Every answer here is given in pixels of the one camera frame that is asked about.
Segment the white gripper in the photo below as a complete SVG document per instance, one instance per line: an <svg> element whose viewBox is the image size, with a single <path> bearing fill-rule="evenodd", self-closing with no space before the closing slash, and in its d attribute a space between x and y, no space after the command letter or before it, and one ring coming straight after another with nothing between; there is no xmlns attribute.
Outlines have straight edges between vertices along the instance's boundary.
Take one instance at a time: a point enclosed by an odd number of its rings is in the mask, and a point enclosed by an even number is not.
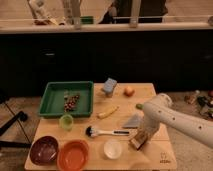
<svg viewBox="0 0 213 171"><path fill-rule="evenodd" d="M143 142L150 140L159 130L160 123L149 116L143 116L138 127L139 139Z"/></svg>

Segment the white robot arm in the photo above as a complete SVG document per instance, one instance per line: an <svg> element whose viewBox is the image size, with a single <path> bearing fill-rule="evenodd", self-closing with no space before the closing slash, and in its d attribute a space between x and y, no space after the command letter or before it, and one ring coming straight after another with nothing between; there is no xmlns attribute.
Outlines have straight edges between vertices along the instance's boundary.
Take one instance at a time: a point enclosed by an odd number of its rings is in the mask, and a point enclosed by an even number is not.
<svg viewBox="0 0 213 171"><path fill-rule="evenodd" d="M164 93L146 101L139 130L151 138L163 123L213 148L213 122L175 111L172 104L172 99Z"/></svg>

